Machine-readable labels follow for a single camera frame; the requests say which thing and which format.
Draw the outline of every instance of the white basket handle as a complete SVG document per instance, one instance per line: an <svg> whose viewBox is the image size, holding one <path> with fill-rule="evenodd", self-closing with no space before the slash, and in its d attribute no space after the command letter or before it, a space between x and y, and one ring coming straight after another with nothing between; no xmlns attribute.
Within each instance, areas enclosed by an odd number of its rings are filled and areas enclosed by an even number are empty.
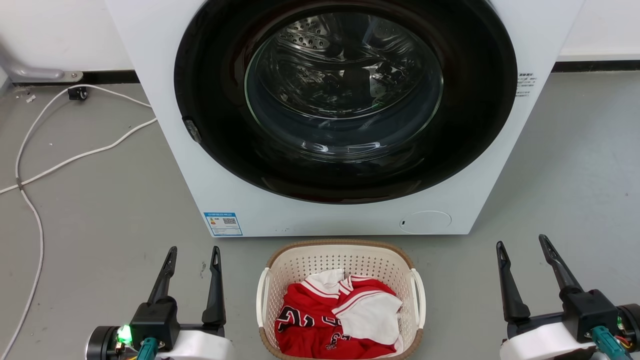
<svg viewBox="0 0 640 360"><path fill-rule="evenodd" d="M258 320L258 327L264 327L266 321L266 310L264 306L267 304L267 294L269 287L266 286L269 275L269 268L264 268L260 280L258 280L258 292L255 294L255 317Z"/></svg>
<svg viewBox="0 0 640 360"><path fill-rule="evenodd" d="M418 271L416 271L416 269L412 268L411 269L411 276L413 279L413 282L415 283L417 289L418 289L418 303L419 303L419 310L418 310L418 314L416 315L416 322L418 325L418 329L422 329L424 328L424 322L426 320L426 313L427 313L427 304L425 301L425 294L424 294L424 284L422 283L422 278L420 277L420 274L418 274Z"/></svg>

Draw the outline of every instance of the green light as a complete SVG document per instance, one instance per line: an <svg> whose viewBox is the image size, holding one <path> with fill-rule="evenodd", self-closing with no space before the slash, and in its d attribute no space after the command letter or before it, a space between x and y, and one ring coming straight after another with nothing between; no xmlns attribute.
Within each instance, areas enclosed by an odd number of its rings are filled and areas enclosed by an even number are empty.
<svg viewBox="0 0 640 360"><path fill-rule="evenodd" d="M131 328L128 325L123 325L118 329L118 341L131 345L133 337L131 336Z"/></svg>

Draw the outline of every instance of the beige plastic basket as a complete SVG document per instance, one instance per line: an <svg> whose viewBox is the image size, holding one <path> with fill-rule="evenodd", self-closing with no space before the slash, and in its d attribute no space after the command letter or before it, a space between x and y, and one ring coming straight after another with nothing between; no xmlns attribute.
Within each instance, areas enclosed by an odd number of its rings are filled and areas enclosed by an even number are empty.
<svg viewBox="0 0 640 360"><path fill-rule="evenodd" d="M387 359L409 357L420 345L425 321L424 286L409 256L386 243L364 240L313 240L290 244L273 254L260 276L255 312L262 343L275 357L302 359L280 352L273 332L287 286L325 270L343 268L345 275L373 277L392 288L403 305L399 329L404 352Z"/></svg>

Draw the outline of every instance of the round glass door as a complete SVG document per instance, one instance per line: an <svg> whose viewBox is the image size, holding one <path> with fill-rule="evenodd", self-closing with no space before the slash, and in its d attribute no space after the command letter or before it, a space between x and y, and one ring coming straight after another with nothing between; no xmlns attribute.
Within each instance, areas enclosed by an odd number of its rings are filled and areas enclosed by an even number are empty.
<svg viewBox="0 0 640 360"><path fill-rule="evenodd" d="M238 178L361 204L474 161L509 116L516 75L484 1L211 0L183 36L175 91L189 134Z"/></svg>

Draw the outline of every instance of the power cord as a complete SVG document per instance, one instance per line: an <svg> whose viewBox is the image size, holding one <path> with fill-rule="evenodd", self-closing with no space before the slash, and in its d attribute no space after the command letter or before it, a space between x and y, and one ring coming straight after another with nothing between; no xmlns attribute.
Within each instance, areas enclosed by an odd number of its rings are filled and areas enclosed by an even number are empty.
<svg viewBox="0 0 640 360"><path fill-rule="evenodd" d="M138 125L138 126L134 127L128 133L124 134L123 137L118 139L118 141L116 141L115 143L112 143L109 146L101 147L100 149L95 149L95 150L88 151L88 152L85 152L83 154L74 156L73 158L70 158L70 159L68 159L66 161L63 161L60 164L50 168L49 170L41 172L40 174L32 177L31 179L28 179L26 181L22 181L20 179L20 158L22 157L22 151L24 150L24 146L27 144L27 141L29 140L29 137L31 136L31 132L35 128L35 126L38 123L38 121L40 121L40 118L42 117L44 112L47 111L49 106L57 98L61 97L62 95L65 95L67 93L67 90L73 89L73 88L79 88L79 87L87 87L87 88L94 88L94 89L102 90L102 91L107 92L109 94L113 94L113 95L117 95L117 96L120 96L120 97L124 97L125 99L131 100L131 101L133 101L133 102L135 102L137 104L140 104L140 105L144 105L144 106L146 106L148 108L151 107L151 105L146 104L146 103L141 102L141 101L138 101L136 99L133 99L132 97L128 97L126 95L119 94L117 92L113 92L111 90L107 90L105 88L101 88L99 86L95 86L95 85L74 85L74 86L70 86L70 87L64 89L58 95L56 95L53 99L51 99L51 101L49 101L47 106L45 106L44 109L42 109L42 111L40 112L40 114L38 115L36 120L33 122L33 125L31 125L31 127L29 128L29 131L27 132L27 135L24 137L24 140L22 141L22 145L20 146L20 150L18 151L18 156L15 159L16 185L13 185L13 186L10 186L10 187L8 187L6 189L0 190L0 194L9 192L10 190L13 190L13 189L16 189L16 188L20 189L20 193L22 194L22 197L27 202L27 205L29 205L29 207L31 208L31 211L33 212L34 216L36 217L36 221L38 222L38 230L40 231L40 260L38 261L38 270L36 272L35 280L33 281L33 286L31 287L31 293L29 294L29 298L27 300L27 304L25 305L24 311L22 312L22 316L20 317L20 322L18 323L18 327L16 328L15 332L13 333L13 336L12 336L11 340L9 341L9 344L7 345L6 349L4 350L4 353L2 354L2 357L0 357L0 360L5 360L6 359L7 355L9 354L9 351L11 350L11 348L13 347L13 344L15 343L15 340L18 338L18 334L20 333L20 330L22 329L22 326L24 325L24 321L25 321L25 319L27 317L27 314L29 313L29 308L31 307L31 303L33 301L33 296L35 295L36 288L38 287L38 281L40 280L40 274L42 273L42 263L44 262L44 232L42 231L42 221L40 219L40 215L38 214L38 211L33 206L31 201L29 200L29 197L27 196L26 192L24 191L24 187L23 186L26 185L26 184L32 183L33 181L36 181L37 179L40 179L41 177L46 176L47 174L50 174L50 173L56 171L57 169L65 166L66 164L68 164L68 163L70 163L72 161L78 160L78 159L83 158L85 156L89 156L91 154L95 154L97 152L102 152L102 151L105 151L105 150L112 149L112 148L116 147L119 143L123 142L126 138L131 136L131 134L133 134L136 131L142 129L143 127L149 126L149 125L151 125L151 124L153 124L154 122L157 121L157 118L153 118L152 120L150 120L150 121L148 121L148 122L146 122L144 124L141 124L141 125Z"/></svg>

